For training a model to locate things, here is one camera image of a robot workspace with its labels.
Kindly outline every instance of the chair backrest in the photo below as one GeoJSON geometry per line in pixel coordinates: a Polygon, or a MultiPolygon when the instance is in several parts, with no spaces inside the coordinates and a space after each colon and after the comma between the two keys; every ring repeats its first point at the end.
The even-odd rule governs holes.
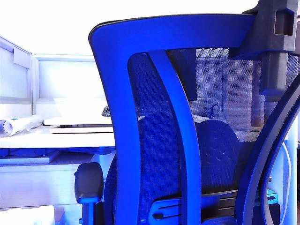
{"type": "MultiPolygon", "coordinates": [[[[116,141],[114,224],[148,225],[154,201],[178,196],[180,224],[201,224],[201,194],[237,188],[235,217],[238,224],[252,224],[258,182],[269,153],[276,152],[271,145],[261,156],[260,132],[270,131],[278,115],[296,113],[290,114],[291,102],[285,110],[281,102],[267,120],[278,99],[259,95],[260,62],[229,57],[253,20],[181,15],[93,29],[90,44],[116,141]]],[[[287,87],[299,73],[298,61],[289,55],[287,87]]],[[[278,131],[290,123],[279,123],[278,131]]],[[[268,141],[274,143],[271,131],[268,141]]]]}

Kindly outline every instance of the desk surface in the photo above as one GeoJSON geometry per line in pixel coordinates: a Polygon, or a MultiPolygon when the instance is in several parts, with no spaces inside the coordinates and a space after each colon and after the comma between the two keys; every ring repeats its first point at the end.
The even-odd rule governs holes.
{"type": "Polygon", "coordinates": [[[40,126],[11,137],[0,138],[0,148],[113,147],[113,133],[51,134],[53,126],[40,126]]]}

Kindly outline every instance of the blue office chair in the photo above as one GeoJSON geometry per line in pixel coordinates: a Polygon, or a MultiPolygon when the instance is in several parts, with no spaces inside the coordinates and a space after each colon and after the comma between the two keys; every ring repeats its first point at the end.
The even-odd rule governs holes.
{"type": "Polygon", "coordinates": [[[252,225],[257,190],[261,224],[273,224],[267,181],[300,105],[297,6],[261,0],[243,15],[91,31],[116,142],[105,225],[252,225]],[[219,217],[236,189],[233,216],[219,217]]]}

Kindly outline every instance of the chair frame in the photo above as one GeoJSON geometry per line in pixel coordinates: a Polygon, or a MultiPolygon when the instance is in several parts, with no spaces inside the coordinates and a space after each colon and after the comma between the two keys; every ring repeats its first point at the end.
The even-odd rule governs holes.
{"type": "MultiPolygon", "coordinates": [[[[147,53],[169,95],[183,144],[180,153],[183,159],[180,165],[182,224],[200,225],[201,165],[197,134],[184,89],[165,51],[181,48],[239,48],[254,20],[254,15],[173,15],[108,22],[91,31],[89,42],[108,100],[116,141],[119,172],[115,225],[124,224],[124,219],[127,224],[138,223],[141,183],[140,170],[137,168],[141,165],[141,150],[127,68],[129,58],[136,53],[147,53]]],[[[248,163],[249,169],[238,190],[235,218],[239,225],[252,225],[253,202],[269,152],[278,148],[287,132],[286,127],[283,129],[280,125],[290,125],[299,110],[299,85],[300,77],[297,77],[289,92],[291,95],[285,99],[284,112],[279,115],[273,113],[272,120],[280,121],[264,128],[270,130],[271,135],[266,137],[267,140],[260,135],[255,145],[256,151],[251,157],[258,157],[255,162],[248,163]]]]}

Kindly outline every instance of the cubicle wall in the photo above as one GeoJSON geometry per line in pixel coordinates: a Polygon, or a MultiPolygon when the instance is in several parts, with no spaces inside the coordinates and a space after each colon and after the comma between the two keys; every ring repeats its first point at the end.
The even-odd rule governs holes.
{"type": "Polygon", "coordinates": [[[32,115],[32,54],[0,37],[0,117],[32,115]]]}
{"type": "Polygon", "coordinates": [[[98,117],[107,106],[93,56],[35,55],[33,111],[51,117],[98,117]]]}

